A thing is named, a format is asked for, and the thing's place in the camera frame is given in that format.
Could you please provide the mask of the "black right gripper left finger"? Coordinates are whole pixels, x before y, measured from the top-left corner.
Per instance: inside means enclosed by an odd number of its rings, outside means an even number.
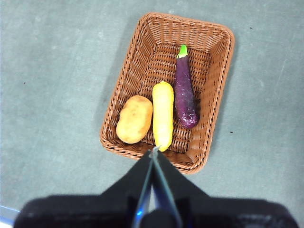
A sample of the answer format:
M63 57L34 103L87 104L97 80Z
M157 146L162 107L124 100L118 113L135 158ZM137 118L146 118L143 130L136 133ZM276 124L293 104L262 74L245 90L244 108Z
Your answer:
M16 228L128 228L149 171L150 151L116 183L98 195L52 195L24 205Z

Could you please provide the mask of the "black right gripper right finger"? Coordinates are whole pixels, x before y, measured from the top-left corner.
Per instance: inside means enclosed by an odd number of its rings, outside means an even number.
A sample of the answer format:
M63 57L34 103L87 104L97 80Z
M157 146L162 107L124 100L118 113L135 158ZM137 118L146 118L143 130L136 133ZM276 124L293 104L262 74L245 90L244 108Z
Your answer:
M288 209L263 199L212 197L185 178L161 153L155 168L169 207L184 228L296 228Z

